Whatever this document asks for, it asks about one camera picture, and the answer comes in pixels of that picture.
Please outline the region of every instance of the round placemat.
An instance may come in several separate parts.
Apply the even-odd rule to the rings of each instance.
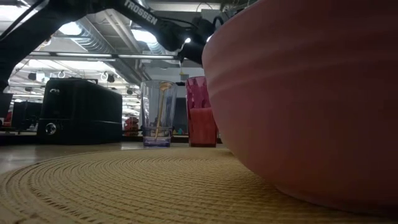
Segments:
[[[286,196],[226,149],[78,154],[0,184],[0,223],[392,223]]]

